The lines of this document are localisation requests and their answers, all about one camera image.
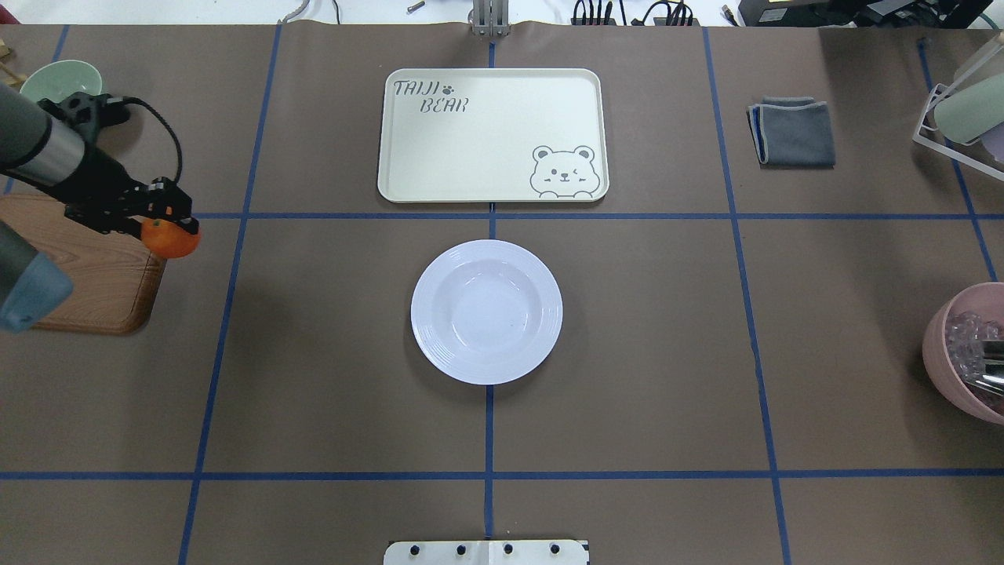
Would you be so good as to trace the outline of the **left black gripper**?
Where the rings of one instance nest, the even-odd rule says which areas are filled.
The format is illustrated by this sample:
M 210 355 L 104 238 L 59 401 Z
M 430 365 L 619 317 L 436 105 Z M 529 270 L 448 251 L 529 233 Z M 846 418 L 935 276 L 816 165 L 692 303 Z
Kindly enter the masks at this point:
M 121 163 L 105 153 L 86 153 L 66 179 L 53 186 L 53 197 L 66 205 L 64 216 L 108 235 L 197 235 L 191 197 L 176 181 L 160 177 L 147 185 L 133 179 Z M 133 216 L 146 207 L 143 222 Z

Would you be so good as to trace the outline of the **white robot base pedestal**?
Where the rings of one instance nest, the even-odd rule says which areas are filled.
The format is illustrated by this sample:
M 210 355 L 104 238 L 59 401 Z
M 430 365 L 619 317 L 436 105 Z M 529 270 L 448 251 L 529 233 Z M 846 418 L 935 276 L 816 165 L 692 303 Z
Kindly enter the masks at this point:
M 588 543 L 573 539 L 394 542 L 384 564 L 589 564 Z

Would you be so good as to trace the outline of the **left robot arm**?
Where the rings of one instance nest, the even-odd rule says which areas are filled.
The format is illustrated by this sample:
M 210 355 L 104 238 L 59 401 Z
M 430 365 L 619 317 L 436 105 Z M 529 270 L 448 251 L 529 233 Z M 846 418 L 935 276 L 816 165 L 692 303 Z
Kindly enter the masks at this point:
M 150 317 L 165 263 L 201 241 L 171 177 L 133 179 L 98 147 L 137 97 L 76 92 L 32 101 L 2 87 L 2 175 L 37 195 L 2 196 L 2 329 L 129 335 Z

